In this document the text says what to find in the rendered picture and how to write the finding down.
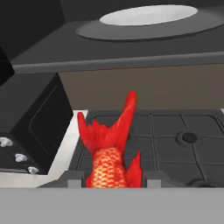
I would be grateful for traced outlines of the dark grey hob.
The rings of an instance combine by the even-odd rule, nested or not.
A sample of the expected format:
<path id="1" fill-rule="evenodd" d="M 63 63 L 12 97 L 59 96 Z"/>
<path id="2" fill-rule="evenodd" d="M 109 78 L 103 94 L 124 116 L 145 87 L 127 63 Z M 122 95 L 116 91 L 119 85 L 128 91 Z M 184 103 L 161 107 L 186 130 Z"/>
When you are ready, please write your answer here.
<path id="1" fill-rule="evenodd" d="M 145 171 L 180 184 L 224 187 L 224 113 L 220 110 L 138 110 L 124 161 L 141 153 Z"/>

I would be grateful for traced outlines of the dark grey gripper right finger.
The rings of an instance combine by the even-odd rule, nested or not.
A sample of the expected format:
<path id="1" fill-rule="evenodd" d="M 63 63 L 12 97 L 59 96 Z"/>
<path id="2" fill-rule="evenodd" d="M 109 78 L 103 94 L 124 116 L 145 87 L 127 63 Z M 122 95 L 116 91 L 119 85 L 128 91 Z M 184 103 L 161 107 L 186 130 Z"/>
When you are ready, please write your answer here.
<path id="1" fill-rule="evenodd" d="M 171 180 L 163 171 L 144 171 L 143 187 L 148 188 L 167 188 L 167 187 L 186 187 L 178 181 Z"/>

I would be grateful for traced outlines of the red orange fish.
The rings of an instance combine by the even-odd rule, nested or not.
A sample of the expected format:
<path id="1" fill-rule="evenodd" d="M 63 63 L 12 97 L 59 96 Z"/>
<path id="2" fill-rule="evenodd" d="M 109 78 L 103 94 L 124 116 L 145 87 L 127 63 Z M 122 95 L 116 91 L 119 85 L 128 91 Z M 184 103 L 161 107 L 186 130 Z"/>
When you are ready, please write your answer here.
<path id="1" fill-rule="evenodd" d="M 137 92 L 130 91 L 122 113 L 108 127 L 95 119 L 91 124 L 82 112 L 77 114 L 80 140 L 93 159 L 92 172 L 86 179 L 86 187 L 92 188 L 140 188 L 143 182 L 141 152 L 131 160 L 129 168 L 124 164 L 124 150 L 137 106 Z"/>

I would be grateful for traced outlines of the white round microwave turntable plate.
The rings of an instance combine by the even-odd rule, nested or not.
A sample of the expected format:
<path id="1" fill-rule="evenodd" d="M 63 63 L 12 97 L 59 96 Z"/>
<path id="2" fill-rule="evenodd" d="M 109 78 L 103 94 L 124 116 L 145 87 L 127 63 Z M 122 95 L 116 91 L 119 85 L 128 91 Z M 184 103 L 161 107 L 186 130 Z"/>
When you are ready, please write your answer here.
<path id="1" fill-rule="evenodd" d="M 163 4 L 141 6 L 110 12 L 100 18 L 105 25 L 156 25 L 189 18 L 199 10 L 187 5 Z"/>

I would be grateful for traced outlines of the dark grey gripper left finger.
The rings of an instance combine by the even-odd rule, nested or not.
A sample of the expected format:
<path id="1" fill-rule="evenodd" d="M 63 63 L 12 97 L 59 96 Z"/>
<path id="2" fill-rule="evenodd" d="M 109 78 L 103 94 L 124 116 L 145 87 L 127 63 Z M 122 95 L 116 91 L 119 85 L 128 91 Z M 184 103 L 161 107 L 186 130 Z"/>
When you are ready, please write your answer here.
<path id="1" fill-rule="evenodd" d="M 85 186 L 84 171 L 65 171 L 58 179 L 40 185 L 39 188 L 82 188 Z"/>

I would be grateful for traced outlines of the black toaster oven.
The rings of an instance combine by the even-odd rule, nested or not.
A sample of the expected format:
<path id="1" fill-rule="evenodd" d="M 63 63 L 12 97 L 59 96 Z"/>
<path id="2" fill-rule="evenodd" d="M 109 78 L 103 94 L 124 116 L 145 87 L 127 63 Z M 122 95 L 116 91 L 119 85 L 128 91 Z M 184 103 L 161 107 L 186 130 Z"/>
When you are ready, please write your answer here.
<path id="1" fill-rule="evenodd" d="M 0 87 L 0 172 L 27 173 L 29 166 L 46 175 L 73 117 L 67 94 L 56 73 L 16 74 Z M 18 163 L 16 154 L 27 160 Z"/>

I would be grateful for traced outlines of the white toaster oven knob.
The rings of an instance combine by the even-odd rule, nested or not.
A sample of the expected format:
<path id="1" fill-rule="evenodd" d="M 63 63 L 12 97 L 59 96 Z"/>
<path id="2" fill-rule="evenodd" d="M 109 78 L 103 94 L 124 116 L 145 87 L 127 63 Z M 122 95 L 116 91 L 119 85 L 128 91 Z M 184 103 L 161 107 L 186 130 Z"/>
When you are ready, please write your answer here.
<path id="1" fill-rule="evenodd" d="M 13 145 L 13 142 L 7 137 L 0 137 L 0 146 L 1 147 L 10 147 Z"/>
<path id="2" fill-rule="evenodd" d="M 33 175 L 39 173 L 39 169 L 38 169 L 37 167 L 34 167 L 34 166 L 29 166 L 29 167 L 27 168 L 27 170 L 28 170 L 28 172 L 29 172 L 30 174 L 33 174 Z"/>
<path id="3" fill-rule="evenodd" d="M 20 162 L 24 162 L 27 160 L 27 156 L 25 156 L 24 154 L 16 154 L 15 155 L 15 160 L 20 163 Z"/>

